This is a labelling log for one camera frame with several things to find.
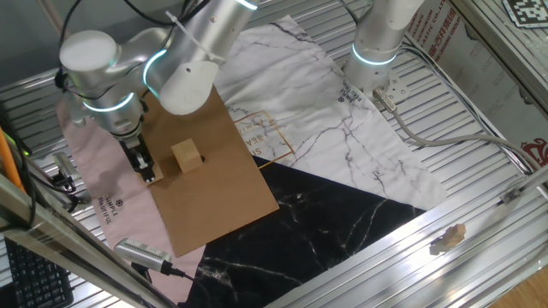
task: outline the brown cardboard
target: brown cardboard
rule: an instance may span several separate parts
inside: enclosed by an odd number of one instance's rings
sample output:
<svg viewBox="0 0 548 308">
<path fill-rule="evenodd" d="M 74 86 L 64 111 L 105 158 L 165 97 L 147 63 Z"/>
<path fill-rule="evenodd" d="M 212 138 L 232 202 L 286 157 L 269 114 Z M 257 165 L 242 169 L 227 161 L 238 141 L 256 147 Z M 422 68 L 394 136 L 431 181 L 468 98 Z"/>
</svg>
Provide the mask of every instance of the brown cardboard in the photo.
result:
<svg viewBox="0 0 548 308">
<path fill-rule="evenodd" d="M 191 115 L 172 115 L 153 95 L 143 137 L 164 173 L 149 186 L 177 257 L 278 209 L 265 179 L 213 88 Z M 192 139 L 205 157 L 182 174 L 171 146 Z"/>
</svg>

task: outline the white marble paper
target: white marble paper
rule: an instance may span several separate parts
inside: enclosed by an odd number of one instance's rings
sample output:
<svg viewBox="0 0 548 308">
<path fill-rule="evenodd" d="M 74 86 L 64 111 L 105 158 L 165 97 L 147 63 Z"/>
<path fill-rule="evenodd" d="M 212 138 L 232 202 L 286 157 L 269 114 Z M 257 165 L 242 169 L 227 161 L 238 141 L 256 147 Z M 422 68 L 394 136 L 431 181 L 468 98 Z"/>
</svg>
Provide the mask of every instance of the white marble paper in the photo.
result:
<svg viewBox="0 0 548 308">
<path fill-rule="evenodd" d="M 295 151 L 278 163 L 423 210 L 447 194 L 290 17 L 242 33 L 215 86 L 235 121 L 268 113 Z"/>
</svg>

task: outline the wooden block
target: wooden block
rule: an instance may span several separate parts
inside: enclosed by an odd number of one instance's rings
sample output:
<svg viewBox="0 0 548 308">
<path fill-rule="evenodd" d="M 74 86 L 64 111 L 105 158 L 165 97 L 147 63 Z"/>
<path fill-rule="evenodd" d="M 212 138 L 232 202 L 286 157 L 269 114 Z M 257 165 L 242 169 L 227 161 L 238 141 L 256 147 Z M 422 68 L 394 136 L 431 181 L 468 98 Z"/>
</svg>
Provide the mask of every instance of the wooden block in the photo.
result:
<svg viewBox="0 0 548 308">
<path fill-rule="evenodd" d="M 443 235 L 443 244 L 449 248 L 455 247 L 458 243 L 464 240 L 466 227 L 463 224 L 456 224 L 454 227 L 449 227 Z"/>
<path fill-rule="evenodd" d="M 171 150 L 183 174 L 202 165 L 202 157 L 191 139 L 186 139 L 181 143 L 171 146 Z"/>
</svg>

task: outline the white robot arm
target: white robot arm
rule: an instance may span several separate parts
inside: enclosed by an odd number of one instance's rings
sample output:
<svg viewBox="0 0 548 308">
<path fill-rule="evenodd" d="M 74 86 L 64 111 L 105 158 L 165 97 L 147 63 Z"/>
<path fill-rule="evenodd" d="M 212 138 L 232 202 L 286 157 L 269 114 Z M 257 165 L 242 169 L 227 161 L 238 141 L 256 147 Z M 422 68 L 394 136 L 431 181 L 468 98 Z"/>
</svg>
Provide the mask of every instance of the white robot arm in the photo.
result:
<svg viewBox="0 0 548 308">
<path fill-rule="evenodd" d="M 344 73 L 370 99 L 389 83 L 390 63 L 414 13 L 425 0 L 376 0 L 361 17 Z"/>
<path fill-rule="evenodd" d="M 60 60 L 94 120 L 119 141 L 134 170 L 153 181 L 154 164 L 140 135 L 141 103 L 148 88 L 174 115 L 195 112 L 209 97 L 218 67 L 259 0 L 211 0 L 171 31 L 147 29 L 126 44 L 98 31 L 76 33 Z M 372 98 L 388 85 L 388 69 L 408 23 L 424 0 L 375 0 L 360 18 L 344 73 Z"/>
</svg>

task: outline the slotted metal surface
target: slotted metal surface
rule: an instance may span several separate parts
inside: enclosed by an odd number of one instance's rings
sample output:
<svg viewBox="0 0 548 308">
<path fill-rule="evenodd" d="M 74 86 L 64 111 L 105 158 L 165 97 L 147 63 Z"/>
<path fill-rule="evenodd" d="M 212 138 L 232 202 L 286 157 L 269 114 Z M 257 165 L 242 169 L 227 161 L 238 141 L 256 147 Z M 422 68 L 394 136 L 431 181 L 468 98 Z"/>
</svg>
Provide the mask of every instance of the slotted metal surface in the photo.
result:
<svg viewBox="0 0 548 308">
<path fill-rule="evenodd" d="M 348 3 L 360 15 L 367 1 Z M 339 3 L 263 1 L 248 26 L 256 27 L 285 15 L 291 15 L 335 61 L 343 62 L 354 39 L 355 26 Z M 484 132 L 464 104 L 425 64 L 400 55 L 394 71 L 410 91 L 398 110 L 410 129 L 421 137 L 449 138 Z M 0 90 L 0 102 L 21 137 L 35 150 L 33 159 L 51 174 L 57 171 L 52 152 L 65 151 L 72 159 L 54 110 L 61 100 L 53 86 L 54 73 Z M 384 116 L 405 136 L 391 115 L 384 112 Z M 527 267 L 520 275 L 508 274 L 548 240 L 548 204 L 534 194 L 515 209 L 496 206 L 497 196 L 521 175 L 504 151 L 482 141 L 437 148 L 420 148 L 406 142 L 450 196 L 433 210 L 288 293 L 274 306 L 483 305 L 539 267 Z M 85 193 L 83 185 L 79 191 Z M 75 216 L 104 241 L 91 206 Z M 466 241 L 444 255 L 430 256 L 429 243 L 455 223 L 466 223 Z M 75 287 L 73 307 L 125 305 L 75 275 L 70 279 Z M 9 281 L 2 240 L 0 286 Z"/>
<path fill-rule="evenodd" d="M 400 55 L 394 71 L 410 90 L 398 111 L 420 137 L 446 139 L 484 133 L 423 62 Z M 391 115 L 384 112 L 384 116 L 407 137 Z M 548 203 L 540 192 L 528 195 L 516 207 L 500 205 L 499 196 L 521 172 L 498 146 L 468 141 L 409 147 L 444 185 L 449 197 L 272 306 L 482 306 L 505 291 L 509 287 L 506 280 L 514 279 L 512 272 L 544 247 Z M 457 223 L 467 227 L 465 241 L 450 252 L 431 255 L 430 244 Z M 518 273 L 524 275 L 544 266 L 544 257 L 536 257 L 538 262 Z"/>
<path fill-rule="evenodd" d="M 518 28 L 502 1 L 471 0 L 451 3 L 521 89 L 548 116 L 548 28 Z"/>
</svg>

